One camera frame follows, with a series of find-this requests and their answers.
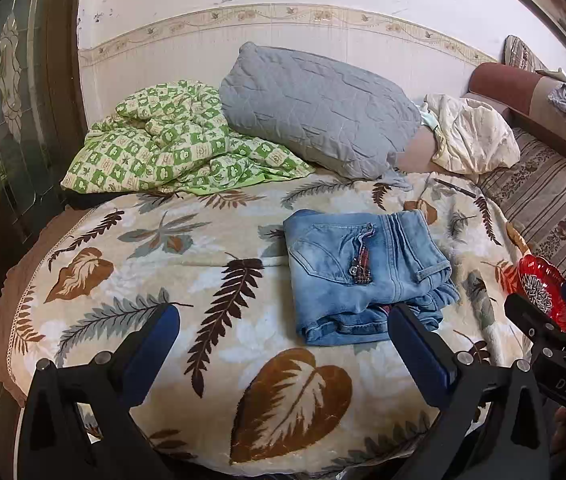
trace blue jeans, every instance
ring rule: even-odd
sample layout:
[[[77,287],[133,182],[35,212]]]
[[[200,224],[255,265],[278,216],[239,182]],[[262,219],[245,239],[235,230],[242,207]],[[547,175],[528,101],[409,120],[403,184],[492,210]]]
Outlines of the blue jeans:
[[[407,303],[428,330],[455,303],[450,262],[418,210],[391,215],[297,211],[283,222],[297,332],[310,345],[389,339],[387,313]]]

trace decorative wallpaper border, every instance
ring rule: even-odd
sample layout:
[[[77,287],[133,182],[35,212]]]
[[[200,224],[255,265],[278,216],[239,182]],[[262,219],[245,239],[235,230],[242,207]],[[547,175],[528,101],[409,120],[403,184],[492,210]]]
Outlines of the decorative wallpaper border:
[[[145,25],[94,48],[79,51],[79,64],[91,66],[145,44],[201,30],[278,23],[369,30],[419,43],[475,66],[489,61],[496,62],[494,58],[454,38],[394,16],[311,4],[256,4],[199,10]]]

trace green checkered blanket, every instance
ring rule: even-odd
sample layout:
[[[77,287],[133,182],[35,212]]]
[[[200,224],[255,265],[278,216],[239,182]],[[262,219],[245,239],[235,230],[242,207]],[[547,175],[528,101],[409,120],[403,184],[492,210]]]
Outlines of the green checkered blanket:
[[[205,195],[313,171],[285,146],[232,131],[218,91],[183,80],[144,88],[93,124],[61,186]]]

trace red dish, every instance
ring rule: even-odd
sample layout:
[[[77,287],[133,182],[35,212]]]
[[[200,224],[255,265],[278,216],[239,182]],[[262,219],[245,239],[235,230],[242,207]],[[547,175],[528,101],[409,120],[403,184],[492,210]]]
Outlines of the red dish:
[[[519,260],[519,281],[530,303],[566,332],[566,302],[561,297],[566,279],[559,270],[541,256],[526,254]]]

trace gray pillow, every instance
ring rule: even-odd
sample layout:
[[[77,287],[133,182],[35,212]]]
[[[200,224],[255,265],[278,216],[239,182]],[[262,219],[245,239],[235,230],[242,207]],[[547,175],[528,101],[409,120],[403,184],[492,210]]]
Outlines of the gray pillow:
[[[237,132],[284,144],[352,179],[384,176],[421,124],[417,107],[381,76],[251,42],[240,48],[220,98]]]

